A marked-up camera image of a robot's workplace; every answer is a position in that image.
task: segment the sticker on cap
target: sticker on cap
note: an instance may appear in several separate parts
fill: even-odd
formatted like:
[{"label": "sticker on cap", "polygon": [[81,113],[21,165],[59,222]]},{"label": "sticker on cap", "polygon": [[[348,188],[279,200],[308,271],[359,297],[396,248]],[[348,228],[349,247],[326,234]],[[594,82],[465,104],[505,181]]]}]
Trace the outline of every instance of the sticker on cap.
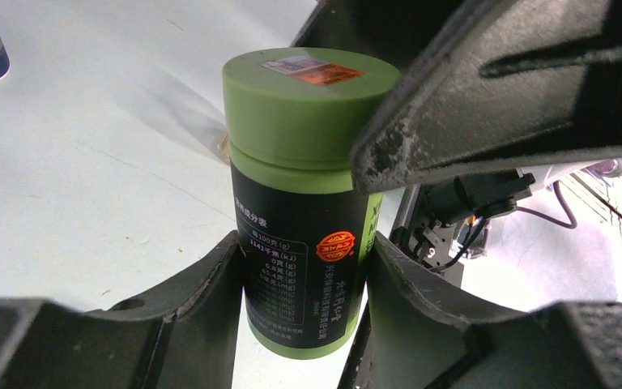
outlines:
[{"label": "sticker on cap", "polygon": [[297,55],[268,61],[261,66],[283,75],[300,79],[306,83],[327,87],[336,83],[354,79],[364,75],[363,71],[357,71],[345,66],[335,65],[327,61],[311,58],[307,55]]}]

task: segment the bottle cap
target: bottle cap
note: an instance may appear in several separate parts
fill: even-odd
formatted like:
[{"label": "bottle cap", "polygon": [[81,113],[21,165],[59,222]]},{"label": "bottle cap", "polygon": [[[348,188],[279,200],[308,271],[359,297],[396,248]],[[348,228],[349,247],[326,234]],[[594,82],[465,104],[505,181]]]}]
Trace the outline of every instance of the bottle cap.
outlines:
[{"label": "bottle cap", "polygon": [[223,68],[230,141],[280,167],[347,169],[351,144],[399,78],[387,62],[335,49],[242,54]]}]

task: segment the black label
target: black label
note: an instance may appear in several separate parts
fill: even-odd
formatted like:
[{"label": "black label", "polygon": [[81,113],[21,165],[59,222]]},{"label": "black label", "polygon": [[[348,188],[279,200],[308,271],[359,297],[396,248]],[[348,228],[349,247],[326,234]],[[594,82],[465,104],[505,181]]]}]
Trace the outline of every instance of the black label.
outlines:
[{"label": "black label", "polygon": [[275,190],[234,165],[232,187],[252,324],[292,348],[344,336],[360,304],[356,291],[363,291],[357,266],[369,197]]}]

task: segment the orange sticker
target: orange sticker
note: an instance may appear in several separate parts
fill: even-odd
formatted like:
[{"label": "orange sticker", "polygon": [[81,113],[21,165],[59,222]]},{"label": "orange sticker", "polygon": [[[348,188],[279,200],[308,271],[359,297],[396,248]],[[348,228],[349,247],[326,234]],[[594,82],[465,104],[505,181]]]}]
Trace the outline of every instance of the orange sticker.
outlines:
[{"label": "orange sticker", "polygon": [[289,74],[290,77],[294,77],[295,79],[300,79],[307,83],[320,85],[322,87],[341,83],[343,81],[347,81],[348,79],[361,77],[362,75],[364,75],[363,71],[355,71],[354,69],[335,65],[334,63]]},{"label": "orange sticker", "polygon": [[326,262],[337,262],[354,254],[351,248],[354,247],[355,240],[354,235],[348,231],[332,233],[316,245],[316,255]]}]

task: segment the bottle bottom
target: bottle bottom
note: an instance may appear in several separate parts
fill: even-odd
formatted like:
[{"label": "bottle bottom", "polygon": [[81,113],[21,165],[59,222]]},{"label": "bottle bottom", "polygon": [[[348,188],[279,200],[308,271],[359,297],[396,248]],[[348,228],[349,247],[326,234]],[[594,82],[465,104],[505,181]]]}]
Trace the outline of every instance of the bottle bottom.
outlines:
[{"label": "bottle bottom", "polygon": [[259,330],[256,329],[256,327],[253,326],[253,323],[251,323],[251,319],[249,318],[249,313],[247,313],[247,323],[249,323],[249,328],[251,328],[253,336],[263,345],[263,347],[268,348],[270,351],[280,355],[281,357],[308,360],[328,356],[347,343],[356,329],[356,324],[359,322],[359,316],[359,314],[355,315],[355,317],[347,324],[347,331],[344,333],[344,336],[331,344],[326,344],[325,346],[317,348],[292,348],[275,343],[273,340],[266,338]]}]

